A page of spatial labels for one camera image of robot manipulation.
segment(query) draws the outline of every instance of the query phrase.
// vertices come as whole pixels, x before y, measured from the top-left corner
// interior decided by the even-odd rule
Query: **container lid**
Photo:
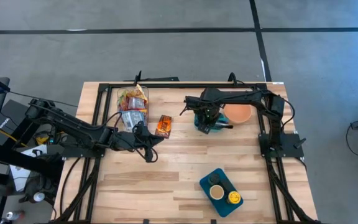
[[[227,197],[230,203],[237,204],[241,201],[241,196],[238,192],[232,191],[229,193],[229,196]]]

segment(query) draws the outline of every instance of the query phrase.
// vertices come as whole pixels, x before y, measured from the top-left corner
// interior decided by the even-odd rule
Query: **blue plate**
[[[211,188],[211,184],[208,183],[208,176],[213,173],[219,175],[219,179],[221,181],[221,183],[219,183],[219,184],[224,185],[223,189],[225,191],[224,191],[224,196],[221,200],[214,200],[209,195],[209,188]],[[233,212],[236,208],[240,207],[243,203],[242,197],[241,197],[241,201],[238,204],[234,205],[234,204],[227,203],[226,200],[227,200],[227,196],[229,195],[229,193],[232,191],[237,191],[237,190],[234,188],[234,186],[231,184],[230,180],[227,178],[226,174],[224,174],[223,170],[220,168],[217,168],[216,170],[212,171],[212,173],[210,173],[206,177],[202,178],[200,180],[200,186],[201,186],[201,188],[203,188],[205,194],[208,196],[208,198],[214,205],[216,211],[218,212],[218,214],[221,217],[228,216],[231,212]]]

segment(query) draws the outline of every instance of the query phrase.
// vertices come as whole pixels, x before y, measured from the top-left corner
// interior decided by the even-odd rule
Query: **orange bowl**
[[[224,115],[234,124],[241,124],[251,117],[251,105],[225,105]]]

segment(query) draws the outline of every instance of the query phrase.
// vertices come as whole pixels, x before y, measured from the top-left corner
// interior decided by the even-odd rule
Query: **black metal frame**
[[[100,110],[100,106],[102,103],[101,99],[102,99],[102,95],[104,92],[106,92],[107,95],[106,95],[106,101],[105,101],[105,105],[104,105],[102,122],[105,122],[108,117],[112,90],[114,88],[134,86],[137,83],[137,81],[138,80],[137,80],[137,76],[136,76],[135,82],[133,82],[133,83],[128,82],[128,83],[120,83],[120,84],[110,84],[110,83],[99,84],[92,124],[96,124],[96,121],[98,119],[99,110]],[[146,86],[147,88],[207,88],[207,87],[215,87],[215,88],[250,88],[253,90],[267,89],[267,85],[265,83],[239,83],[239,82],[237,82],[236,76],[234,74],[233,75],[230,74],[228,81],[229,81],[228,83],[180,83],[180,82],[178,82],[178,83],[175,83],[175,82],[147,83],[147,82],[143,82],[143,83],[141,83],[141,85]],[[258,120],[259,120],[260,134],[265,134],[266,130],[265,130],[265,125],[264,125],[264,118],[259,111],[258,111]],[[269,157],[265,157],[265,160],[266,160],[267,172],[268,172],[268,176],[269,176],[270,190],[272,192],[272,200],[273,200],[273,207],[274,207],[276,222],[277,223],[292,223],[295,221],[295,219],[293,216],[293,210],[290,206],[290,203],[287,202],[287,200],[285,200],[285,207],[286,207],[288,220],[283,220],[283,218],[282,218],[276,184],[272,180],[272,178],[270,178],[270,173],[274,172],[274,170],[272,170],[271,167],[269,167],[269,166],[272,166],[272,160]],[[87,177],[86,174],[88,173],[88,170],[89,170],[89,161],[90,161],[90,159],[85,160],[84,167],[83,167],[83,173],[81,176],[80,188],[83,186],[83,183],[86,180],[86,177]],[[95,165],[98,166],[97,169],[99,169],[99,164],[100,164],[100,159],[96,159]],[[278,175],[280,177],[280,180],[281,180],[284,188],[286,190],[288,190],[287,181],[285,178],[284,166],[283,166],[282,158],[280,158],[280,157],[277,158],[277,167],[278,167]],[[97,180],[94,181],[92,184],[91,193],[89,194],[89,203],[88,203],[88,207],[86,209],[86,220],[89,222],[91,221],[91,217],[92,217],[93,202],[94,202],[94,196],[96,193],[96,184],[97,184]],[[78,207],[76,208],[74,220],[80,221],[79,220],[80,212],[81,212],[80,209],[81,209],[81,204],[79,204]]]

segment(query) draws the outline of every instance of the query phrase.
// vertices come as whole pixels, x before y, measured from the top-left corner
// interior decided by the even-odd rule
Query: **orange snack package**
[[[171,123],[172,118],[170,116],[161,115],[160,121],[155,129],[155,135],[168,139],[171,134]]]

